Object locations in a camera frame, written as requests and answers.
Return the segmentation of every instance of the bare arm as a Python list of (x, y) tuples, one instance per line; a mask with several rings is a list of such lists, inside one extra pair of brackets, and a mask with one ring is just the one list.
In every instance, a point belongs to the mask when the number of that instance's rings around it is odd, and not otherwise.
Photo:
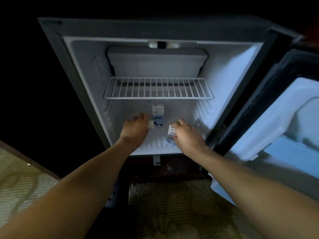
[(0, 230), (0, 238), (84, 238), (110, 196), (126, 158), (144, 141), (148, 120), (148, 115), (140, 114), (125, 122), (116, 144), (12, 217)]
[(317, 201), (220, 156), (184, 120), (173, 125), (177, 134), (174, 140), (181, 151), (212, 174), (266, 238), (318, 236)]

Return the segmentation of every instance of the open refrigerator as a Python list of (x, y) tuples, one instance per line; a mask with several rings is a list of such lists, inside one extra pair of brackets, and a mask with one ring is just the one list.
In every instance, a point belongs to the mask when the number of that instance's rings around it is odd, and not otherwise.
[[(239, 162), (263, 157), (283, 136), (294, 148), (303, 143), (308, 167), (316, 168), (310, 174), (319, 178), (319, 56), (301, 45), (302, 35), (257, 17), (39, 23), (105, 148), (124, 121), (163, 104), (163, 124), (131, 156), (181, 154), (166, 137), (184, 118), (212, 149)], [(282, 155), (267, 156), (281, 167)], [(294, 160), (283, 163), (309, 173)], [(214, 179), (212, 189), (229, 200)]]

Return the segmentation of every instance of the wire shelf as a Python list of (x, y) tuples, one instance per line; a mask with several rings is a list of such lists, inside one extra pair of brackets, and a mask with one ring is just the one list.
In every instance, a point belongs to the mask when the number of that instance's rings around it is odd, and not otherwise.
[(111, 77), (105, 99), (213, 99), (204, 78)]

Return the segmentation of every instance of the floor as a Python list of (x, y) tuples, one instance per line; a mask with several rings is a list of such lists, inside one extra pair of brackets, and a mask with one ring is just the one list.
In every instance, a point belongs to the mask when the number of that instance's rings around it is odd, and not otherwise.
[[(0, 148), (0, 227), (57, 180)], [(262, 238), (209, 180), (130, 185), (136, 238)]]

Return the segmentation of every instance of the person's right hand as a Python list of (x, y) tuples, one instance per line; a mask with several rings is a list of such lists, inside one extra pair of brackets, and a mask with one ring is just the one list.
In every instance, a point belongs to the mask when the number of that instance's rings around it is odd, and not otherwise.
[(200, 132), (188, 125), (183, 119), (174, 122), (173, 126), (176, 132), (176, 136), (173, 139), (182, 153), (189, 158), (193, 159), (197, 152), (207, 147)]

